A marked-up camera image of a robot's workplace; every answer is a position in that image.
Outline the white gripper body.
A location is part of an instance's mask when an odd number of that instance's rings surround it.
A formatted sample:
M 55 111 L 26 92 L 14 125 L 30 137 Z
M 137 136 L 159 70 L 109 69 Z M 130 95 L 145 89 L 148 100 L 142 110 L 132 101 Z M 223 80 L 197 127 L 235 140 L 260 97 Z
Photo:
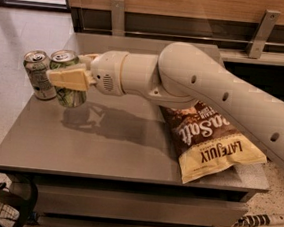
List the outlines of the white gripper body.
M 92 76 L 95 87 L 102 93 L 111 96 L 123 95 L 121 70 L 128 52 L 109 51 L 98 55 L 91 62 Z

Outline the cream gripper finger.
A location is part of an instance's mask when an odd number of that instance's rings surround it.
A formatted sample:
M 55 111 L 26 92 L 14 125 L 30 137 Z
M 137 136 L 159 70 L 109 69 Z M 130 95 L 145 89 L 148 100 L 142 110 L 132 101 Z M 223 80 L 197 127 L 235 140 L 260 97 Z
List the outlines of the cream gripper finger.
M 90 70 L 82 67 L 49 69 L 46 76 L 53 86 L 70 90 L 87 91 L 91 86 L 97 84 Z
M 79 63 L 85 64 L 87 68 L 90 67 L 91 62 L 94 61 L 97 57 L 98 57 L 98 54 L 93 54 L 93 53 L 85 54 L 85 55 L 81 54 L 78 56 Z

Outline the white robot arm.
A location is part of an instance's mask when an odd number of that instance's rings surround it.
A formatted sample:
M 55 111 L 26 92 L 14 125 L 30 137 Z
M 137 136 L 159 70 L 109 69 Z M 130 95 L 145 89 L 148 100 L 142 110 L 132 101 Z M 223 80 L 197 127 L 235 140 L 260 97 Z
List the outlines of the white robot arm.
M 159 54 L 108 51 L 86 54 L 66 68 L 48 70 L 53 86 L 102 94 L 141 96 L 188 109 L 203 101 L 222 114 L 284 170 L 284 101 L 228 72 L 198 47 L 172 43 Z

